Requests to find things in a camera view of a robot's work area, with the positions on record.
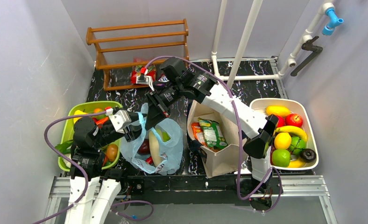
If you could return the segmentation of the green Fox's candy bag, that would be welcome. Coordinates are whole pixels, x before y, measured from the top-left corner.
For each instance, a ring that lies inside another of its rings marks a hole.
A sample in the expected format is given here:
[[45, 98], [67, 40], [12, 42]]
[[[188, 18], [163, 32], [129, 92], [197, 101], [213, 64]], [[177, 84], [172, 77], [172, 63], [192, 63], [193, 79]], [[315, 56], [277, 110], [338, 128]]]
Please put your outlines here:
[[218, 152], [228, 146], [218, 122], [203, 118], [198, 118], [198, 122], [204, 132], [205, 142], [212, 151]]

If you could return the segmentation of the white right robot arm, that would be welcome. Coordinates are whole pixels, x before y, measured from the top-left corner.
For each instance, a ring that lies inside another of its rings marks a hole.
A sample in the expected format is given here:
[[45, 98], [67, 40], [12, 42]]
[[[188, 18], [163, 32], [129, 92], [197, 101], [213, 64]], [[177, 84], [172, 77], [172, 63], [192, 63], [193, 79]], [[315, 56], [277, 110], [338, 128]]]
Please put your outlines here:
[[164, 59], [160, 69], [168, 82], [161, 90], [146, 94], [149, 109], [145, 128], [149, 130], [169, 117], [169, 107], [181, 97], [197, 101], [237, 125], [239, 137], [247, 137], [245, 144], [240, 143], [240, 152], [245, 152], [251, 159], [252, 179], [266, 183], [272, 172], [269, 152], [278, 118], [255, 112], [238, 99], [224, 81], [200, 66], [197, 67], [200, 73], [192, 73], [186, 65], [196, 67], [196, 64], [184, 58], [158, 56], [142, 68], [142, 73], [147, 74], [148, 67], [159, 59]]

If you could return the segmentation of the light blue plastic bag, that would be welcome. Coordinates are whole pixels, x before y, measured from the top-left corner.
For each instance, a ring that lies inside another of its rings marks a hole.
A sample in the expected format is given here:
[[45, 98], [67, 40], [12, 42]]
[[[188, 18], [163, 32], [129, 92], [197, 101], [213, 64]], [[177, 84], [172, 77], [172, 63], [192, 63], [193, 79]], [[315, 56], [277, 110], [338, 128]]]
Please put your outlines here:
[[144, 103], [135, 117], [134, 124], [141, 127], [140, 136], [133, 141], [120, 139], [120, 154], [132, 166], [147, 174], [171, 175], [180, 167], [184, 149], [183, 130], [177, 122], [166, 118], [150, 130], [148, 104]]

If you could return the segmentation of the red chili pepper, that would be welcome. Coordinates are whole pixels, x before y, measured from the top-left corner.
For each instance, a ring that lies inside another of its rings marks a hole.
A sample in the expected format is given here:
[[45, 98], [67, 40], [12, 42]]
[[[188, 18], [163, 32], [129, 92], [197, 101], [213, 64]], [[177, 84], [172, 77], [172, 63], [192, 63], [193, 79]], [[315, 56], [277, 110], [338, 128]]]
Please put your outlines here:
[[149, 165], [154, 165], [154, 161], [153, 161], [153, 159], [152, 159], [152, 157], [150, 156], [150, 157], [148, 157], [146, 160], [145, 160], [145, 162], [147, 163], [147, 164], [149, 164]]

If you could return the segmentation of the beige canvas tote bag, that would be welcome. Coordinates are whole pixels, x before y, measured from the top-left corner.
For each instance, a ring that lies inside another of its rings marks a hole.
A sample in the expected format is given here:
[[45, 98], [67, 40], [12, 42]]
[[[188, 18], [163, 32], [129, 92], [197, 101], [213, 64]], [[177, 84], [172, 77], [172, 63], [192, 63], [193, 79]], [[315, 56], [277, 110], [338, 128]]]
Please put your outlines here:
[[237, 171], [238, 162], [247, 158], [247, 154], [239, 156], [237, 125], [196, 101], [188, 107], [187, 139], [190, 149], [200, 155], [208, 178]]

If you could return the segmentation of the white radish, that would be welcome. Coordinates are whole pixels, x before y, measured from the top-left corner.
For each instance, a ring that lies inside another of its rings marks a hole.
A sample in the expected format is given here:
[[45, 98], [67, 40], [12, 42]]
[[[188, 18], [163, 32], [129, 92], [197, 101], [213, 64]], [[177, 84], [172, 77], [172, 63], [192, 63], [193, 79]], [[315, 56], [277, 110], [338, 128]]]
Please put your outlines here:
[[150, 154], [154, 161], [154, 166], [158, 167], [159, 164], [163, 161], [163, 158], [160, 156], [160, 146], [157, 137], [162, 136], [162, 131], [156, 128], [157, 134], [154, 134], [152, 131], [149, 132], [149, 147]]

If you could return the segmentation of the orange snack bag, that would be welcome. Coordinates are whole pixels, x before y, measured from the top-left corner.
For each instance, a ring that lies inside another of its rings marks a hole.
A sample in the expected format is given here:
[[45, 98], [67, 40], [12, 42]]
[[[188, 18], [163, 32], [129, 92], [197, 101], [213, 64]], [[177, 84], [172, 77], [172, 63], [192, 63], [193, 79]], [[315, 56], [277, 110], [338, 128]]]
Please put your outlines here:
[[192, 132], [195, 137], [195, 139], [202, 144], [203, 146], [207, 146], [205, 142], [204, 132], [198, 122], [193, 122], [191, 124]]

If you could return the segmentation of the dark red apple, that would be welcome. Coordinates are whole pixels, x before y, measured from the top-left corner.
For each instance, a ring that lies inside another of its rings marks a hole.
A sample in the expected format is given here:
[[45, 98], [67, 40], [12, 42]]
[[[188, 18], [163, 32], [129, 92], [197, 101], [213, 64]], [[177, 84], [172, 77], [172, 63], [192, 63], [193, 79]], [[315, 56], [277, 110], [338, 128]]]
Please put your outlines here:
[[145, 139], [143, 141], [143, 143], [140, 145], [137, 153], [140, 154], [140, 155], [150, 154], [149, 139]]

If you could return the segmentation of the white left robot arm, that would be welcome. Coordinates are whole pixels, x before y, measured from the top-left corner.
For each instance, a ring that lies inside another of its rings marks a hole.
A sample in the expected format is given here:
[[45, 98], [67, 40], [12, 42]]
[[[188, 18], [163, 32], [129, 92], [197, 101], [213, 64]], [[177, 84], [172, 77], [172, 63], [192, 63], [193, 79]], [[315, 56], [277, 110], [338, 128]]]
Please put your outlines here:
[[124, 171], [113, 168], [102, 171], [106, 154], [102, 148], [116, 140], [135, 140], [142, 132], [135, 112], [118, 110], [109, 114], [108, 121], [97, 124], [93, 118], [80, 118], [74, 124], [70, 168], [70, 198], [72, 206], [67, 211], [67, 224], [102, 224], [121, 191]]

